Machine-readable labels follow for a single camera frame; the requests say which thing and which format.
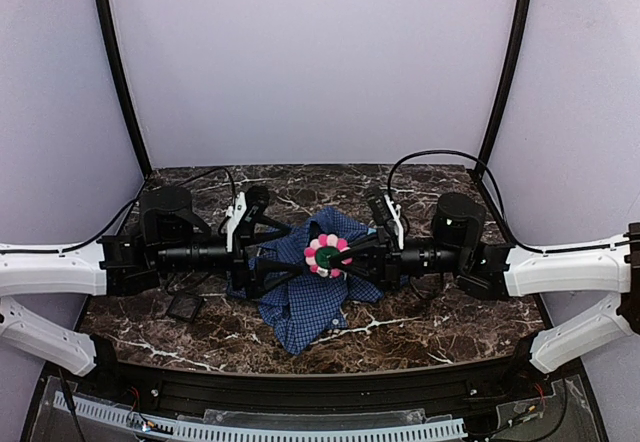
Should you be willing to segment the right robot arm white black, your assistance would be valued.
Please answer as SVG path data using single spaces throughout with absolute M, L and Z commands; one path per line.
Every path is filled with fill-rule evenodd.
M 470 197 L 439 197 L 431 235 L 409 240 L 386 195 L 370 194 L 376 230 L 341 244 L 326 261 L 332 271 L 362 278 L 381 290 L 404 277 L 452 274 L 461 290 L 480 300 L 538 293 L 604 291 L 600 302 L 568 321 L 521 339 L 509 364 L 512 376 L 549 374 L 622 337 L 639 332 L 639 226 L 579 246 L 523 248 L 486 244 L 486 211 Z

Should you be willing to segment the pink pompom brooch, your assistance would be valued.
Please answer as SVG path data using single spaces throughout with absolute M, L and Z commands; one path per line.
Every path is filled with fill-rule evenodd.
M 331 259 L 349 250 L 346 239 L 336 234 L 321 233 L 304 249 L 304 261 L 312 274 L 323 278 L 339 278 L 346 272 L 331 266 Z

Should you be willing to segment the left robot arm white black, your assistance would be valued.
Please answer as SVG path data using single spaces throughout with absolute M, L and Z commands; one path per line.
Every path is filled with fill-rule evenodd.
M 130 297 L 176 274 L 220 273 L 249 299 L 260 298 L 301 274 L 295 264 L 259 258 L 247 248 L 277 240 L 290 229 L 265 214 L 269 192 L 256 186 L 237 195 L 217 235 L 194 212 L 184 187 L 142 194 L 133 234 L 99 234 L 72 246 L 1 247 L 1 339 L 91 380 L 114 379 L 118 361 L 106 339 L 67 330 L 18 304 L 18 295 L 69 293 Z

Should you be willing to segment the blue checked shirt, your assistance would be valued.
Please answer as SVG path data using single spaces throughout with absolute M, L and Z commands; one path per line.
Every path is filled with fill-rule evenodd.
M 311 272 L 303 251 L 317 233 L 334 234 L 351 243 L 373 230 L 333 207 L 325 207 L 294 226 L 289 235 L 260 245 L 257 255 L 249 261 L 251 266 L 266 259 L 303 269 L 301 275 L 257 299 L 264 322 L 293 355 L 306 350 L 322 332 L 347 327 L 342 314 L 345 301 L 373 303 L 383 297 L 381 290 L 364 279 L 351 275 L 322 277 Z

